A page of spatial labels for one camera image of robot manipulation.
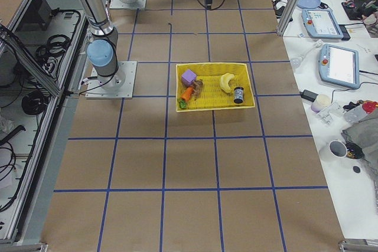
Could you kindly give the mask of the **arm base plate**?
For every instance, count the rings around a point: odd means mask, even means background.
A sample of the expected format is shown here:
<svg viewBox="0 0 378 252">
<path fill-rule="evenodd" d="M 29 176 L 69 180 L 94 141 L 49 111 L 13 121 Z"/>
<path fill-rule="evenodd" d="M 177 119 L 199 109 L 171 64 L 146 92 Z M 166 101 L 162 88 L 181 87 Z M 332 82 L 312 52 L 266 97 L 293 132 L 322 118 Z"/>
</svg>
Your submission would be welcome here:
<svg viewBox="0 0 378 252">
<path fill-rule="evenodd" d="M 137 0 L 134 3 L 126 4 L 121 2 L 120 0 L 110 0 L 109 8 L 110 9 L 145 9 L 146 0 Z"/>
<path fill-rule="evenodd" d="M 136 61 L 119 61 L 118 72 L 114 78 L 104 86 L 102 83 L 107 82 L 107 79 L 99 77 L 90 80 L 88 83 L 89 91 L 84 95 L 87 99 L 131 99 L 133 96 L 133 88 L 135 85 L 135 76 L 137 69 Z"/>
</svg>

